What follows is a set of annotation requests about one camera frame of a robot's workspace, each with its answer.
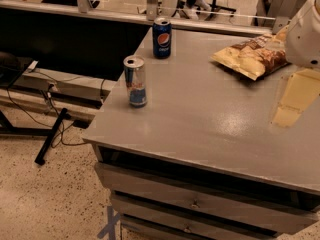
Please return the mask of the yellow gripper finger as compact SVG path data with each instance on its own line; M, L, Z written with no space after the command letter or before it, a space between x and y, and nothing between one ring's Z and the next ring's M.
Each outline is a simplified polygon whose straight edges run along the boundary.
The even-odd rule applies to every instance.
M302 68L288 78L272 122L291 127L320 95L320 72Z

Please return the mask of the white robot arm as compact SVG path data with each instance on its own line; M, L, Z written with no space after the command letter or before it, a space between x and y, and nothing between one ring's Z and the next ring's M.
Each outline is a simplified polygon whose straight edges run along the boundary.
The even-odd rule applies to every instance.
M285 51L299 70L288 78L272 122L290 127L320 95L320 0L307 0L293 17Z

